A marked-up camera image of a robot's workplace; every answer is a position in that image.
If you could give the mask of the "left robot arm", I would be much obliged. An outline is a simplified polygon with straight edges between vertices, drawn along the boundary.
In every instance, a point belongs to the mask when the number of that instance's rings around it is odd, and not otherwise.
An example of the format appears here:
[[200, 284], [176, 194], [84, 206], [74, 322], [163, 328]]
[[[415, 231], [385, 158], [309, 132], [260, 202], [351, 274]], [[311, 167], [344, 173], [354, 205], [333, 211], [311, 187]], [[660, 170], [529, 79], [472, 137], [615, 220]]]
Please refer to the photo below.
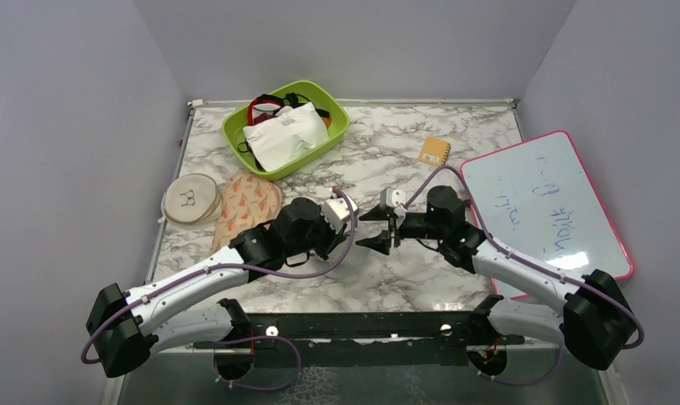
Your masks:
[[327, 259], [339, 244], [349, 246], [358, 207], [340, 191], [317, 204], [297, 197], [275, 219], [240, 232], [207, 259], [160, 282], [122, 290], [113, 283], [97, 295], [80, 355], [86, 365], [102, 365], [109, 378], [125, 375], [152, 355], [191, 343], [222, 341], [234, 347], [252, 334], [236, 300], [206, 309], [196, 305], [265, 275], [294, 279], [282, 272], [289, 258], [304, 254]]

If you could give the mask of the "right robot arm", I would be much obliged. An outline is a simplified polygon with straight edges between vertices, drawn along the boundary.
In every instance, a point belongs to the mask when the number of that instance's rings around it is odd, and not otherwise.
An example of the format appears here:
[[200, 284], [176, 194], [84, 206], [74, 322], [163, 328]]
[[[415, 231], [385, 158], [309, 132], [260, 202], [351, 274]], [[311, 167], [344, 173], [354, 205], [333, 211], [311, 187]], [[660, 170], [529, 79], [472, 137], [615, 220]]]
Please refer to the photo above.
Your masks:
[[450, 186], [434, 186], [422, 213], [408, 212], [406, 203], [390, 203], [397, 191], [385, 189], [380, 202], [359, 216], [363, 222], [387, 224], [359, 246], [384, 255], [402, 240], [434, 240], [453, 267], [513, 284], [539, 303], [537, 308], [502, 296], [473, 316], [471, 336], [490, 343], [499, 335], [522, 335], [562, 344], [581, 363], [606, 370], [629, 339], [640, 331], [616, 280], [600, 269], [581, 275], [522, 256], [466, 219], [467, 201]]

